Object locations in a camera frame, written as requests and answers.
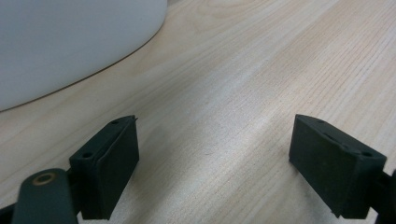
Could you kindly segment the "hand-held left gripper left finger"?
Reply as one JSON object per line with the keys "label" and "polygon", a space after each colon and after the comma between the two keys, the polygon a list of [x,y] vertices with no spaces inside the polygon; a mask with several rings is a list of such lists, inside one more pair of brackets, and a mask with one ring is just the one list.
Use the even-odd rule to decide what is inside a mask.
{"label": "hand-held left gripper left finger", "polygon": [[136,117],[110,121],[69,158],[84,219],[110,219],[139,162]]}

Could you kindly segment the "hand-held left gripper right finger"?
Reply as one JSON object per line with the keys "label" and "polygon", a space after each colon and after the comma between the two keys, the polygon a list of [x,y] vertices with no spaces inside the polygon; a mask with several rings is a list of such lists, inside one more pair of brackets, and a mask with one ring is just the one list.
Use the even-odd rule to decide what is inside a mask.
{"label": "hand-held left gripper right finger", "polygon": [[367,217],[366,197],[385,166],[383,154],[324,120],[297,115],[289,157],[336,216]]}

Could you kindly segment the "white trash bin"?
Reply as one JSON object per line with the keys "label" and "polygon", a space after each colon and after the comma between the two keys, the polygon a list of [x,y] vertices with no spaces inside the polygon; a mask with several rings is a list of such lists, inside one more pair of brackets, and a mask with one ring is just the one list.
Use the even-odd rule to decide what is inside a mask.
{"label": "white trash bin", "polygon": [[0,0],[0,111],[88,77],[145,45],[168,0]]}

